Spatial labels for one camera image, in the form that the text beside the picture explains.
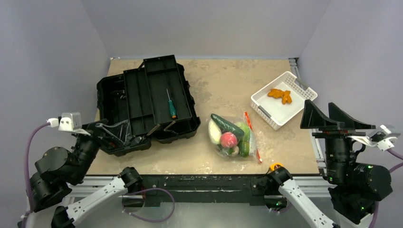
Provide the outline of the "pink peach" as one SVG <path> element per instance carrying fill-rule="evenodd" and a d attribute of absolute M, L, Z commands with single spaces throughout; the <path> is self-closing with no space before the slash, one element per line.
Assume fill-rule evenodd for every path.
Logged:
<path fill-rule="evenodd" d="M 238 139 L 235 134 L 225 132 L 220 137 L 220 145 L 225 149 L 232 148 L 238 144 Z"/>

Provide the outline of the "green cucumber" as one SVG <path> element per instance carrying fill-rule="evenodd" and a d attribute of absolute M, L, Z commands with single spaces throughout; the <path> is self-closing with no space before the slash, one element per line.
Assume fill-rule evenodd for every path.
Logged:
<path fill-rule="evenodd" d="M 244 131 L 236 126 L 234 123 L 226 120 L 225 118 L 217 115 L 211 114 L 211 119 L 225 132 L 233 133 L 237 138 L 244 136 Z"/>

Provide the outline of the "clear zip bag orange zipper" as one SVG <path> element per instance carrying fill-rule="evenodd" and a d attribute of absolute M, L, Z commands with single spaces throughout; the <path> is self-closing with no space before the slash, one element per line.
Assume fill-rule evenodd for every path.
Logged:
<path fill-rule="evenodd" d="M 247 112 L 242 117 L 211 114 L 208 136 L 216 152 L 223 157 L 254 158 L 258 163 L 263 162 Z"/>

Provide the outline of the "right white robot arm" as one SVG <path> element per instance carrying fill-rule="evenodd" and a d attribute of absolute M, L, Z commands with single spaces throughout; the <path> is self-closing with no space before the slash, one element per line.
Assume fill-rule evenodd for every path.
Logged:
<path fill-rule="evenodd" d="M 392 193 L 392 179 L 384 166 L 357 162 L 360 151 L 353 145 L 360 143 L 361 151 L 376 147 L 384 152 L 393 148 L 399 133 L 390 125 L 376 127 L 358 121 L 334 103 L 328 104 L 328 112 L 325 115 L 306 100 L 300 127 L 313 130 L 314 138 L 325 141 L 325 179 L 331 184 L 328 191 L 339 221 L 327 217 L 281 165 L 269 169 L 267 190 L 284 196 L 312 228 L 365 228 L 375 217 L 377 202 Z"/>

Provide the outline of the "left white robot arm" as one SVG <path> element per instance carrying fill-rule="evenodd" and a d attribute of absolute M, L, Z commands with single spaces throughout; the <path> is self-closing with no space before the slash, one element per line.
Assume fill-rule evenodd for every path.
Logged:
<path fill-rule="evenodd" d="M 211 175 L 193 177 L 189 185 L 173 185 L 167 188 L 152 187 L 153 175 L 142 176 L 134 167 L 126 167 L 111 181 L 84 199 L 62 206 L 63 199 L 72 191 L 71 186 L 83 183 L 98 151 L 107 141 L 107 131 L 102 129 L 106 119 L 81 124 L 80 113 L 63 113 L 46 122 L 48 127 L 69 132 L 76 138 L 71 151 L 63 147 L 47 150 L 35 164 L 36 172 L 29 174 L 25 169 L 26 193 L 29 210 L 22 216 L 19 226 L 33 227 L 33 215 L 39 211 L 56 207 L 50 223 L 53 228 L 75 228 L 88 215 L 118 197 L 139 195 L 144 200 L 161 200 L 160 192 L 176 203 L 174 193 L 189 193 L 192 202 L 204 203 L 207 194 L 221 194 L 221 202 L 231 203 L 237 196 L 244 198 L 249 192 L 260 199 L 269 195 L 281 195 L 288 205 L 297 209 L 312 228 L 335 228 L 336 223 L 327 217 L 308 198 L 296 179 L 281 165 L 269 168 L 262 175 L 229 176 Z"/>

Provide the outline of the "green cabbage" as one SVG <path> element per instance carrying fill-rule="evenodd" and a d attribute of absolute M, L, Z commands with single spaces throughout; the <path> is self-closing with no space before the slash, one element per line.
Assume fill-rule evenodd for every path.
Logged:
<path fill-rule="evenodd" d="M 238 148 L 240 150 L 239 155 L 241 157 L 248 157 L 249 151 L 250 151 L 250 148 L 249 148 L 250 128 L 244 122 L 236 122 L 235 125 L 244 132 L 243 137 L 240 139 L 240 141 L 238 143 Z"/>

